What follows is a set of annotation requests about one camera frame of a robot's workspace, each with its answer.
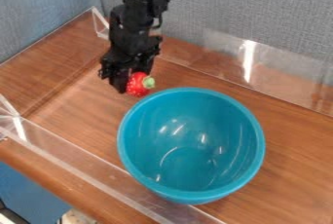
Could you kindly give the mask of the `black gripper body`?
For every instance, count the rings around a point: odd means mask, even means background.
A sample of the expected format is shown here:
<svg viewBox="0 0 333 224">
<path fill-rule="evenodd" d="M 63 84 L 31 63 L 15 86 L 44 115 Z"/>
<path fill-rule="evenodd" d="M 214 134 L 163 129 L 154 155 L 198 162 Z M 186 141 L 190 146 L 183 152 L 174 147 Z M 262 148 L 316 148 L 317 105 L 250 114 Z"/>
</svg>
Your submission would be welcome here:
<svg viewBox="0 0 333 224">
<path fill-rule="evenodd" d="M 129 69 L 129 75 L 142 72 L 142 62 L 150 56 L 161 53 L 163 37 L 155 33 L 157 27 L 127 29 L 125 26 L 112 26 L 110 29 L 111 47 L 100 58 L 99 77 L 110 79 L 116 69 Z"/>
</svg>

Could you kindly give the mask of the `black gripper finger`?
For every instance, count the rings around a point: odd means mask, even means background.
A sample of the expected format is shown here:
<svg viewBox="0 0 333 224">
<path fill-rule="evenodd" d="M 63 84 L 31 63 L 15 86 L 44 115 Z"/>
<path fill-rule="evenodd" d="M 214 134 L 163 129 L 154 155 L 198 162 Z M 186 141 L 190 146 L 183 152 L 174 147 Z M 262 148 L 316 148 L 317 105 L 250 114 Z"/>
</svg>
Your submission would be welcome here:
<svg viewBox="0 0 333 224">
<path fill-rule="evenodd" d="M 154 60 L 155 60 L 155 58 L 153 56 L 150 56 L 142 62 L 141 71 L 145 72 L 147 75 L 151 74 L 151 70 L 154 67 Z"/>
<path fill-rule="evenodd" d="M 129 81 L 129 69 L 116 69 L 110 75 L 110 84 L 119 93 L 126 92 L 126 84 Z"/>
</svg>

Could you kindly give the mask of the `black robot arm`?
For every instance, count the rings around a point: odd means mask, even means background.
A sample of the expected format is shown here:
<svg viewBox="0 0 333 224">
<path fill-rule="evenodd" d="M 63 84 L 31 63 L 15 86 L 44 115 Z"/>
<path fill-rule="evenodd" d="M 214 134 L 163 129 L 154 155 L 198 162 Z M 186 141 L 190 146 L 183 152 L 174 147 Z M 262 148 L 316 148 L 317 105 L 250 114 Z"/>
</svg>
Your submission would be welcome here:
<svg viewBox="0 0 333 224">
<path fill-rule="evenodd" d="M 151 73 L 163 37 L 151 31 L 162 27 L 169 0 L 122 0 L 110 14 L 111 47 L 100 58 L 99 77 L 126 92 L 130 75 Z"/>
</svg>

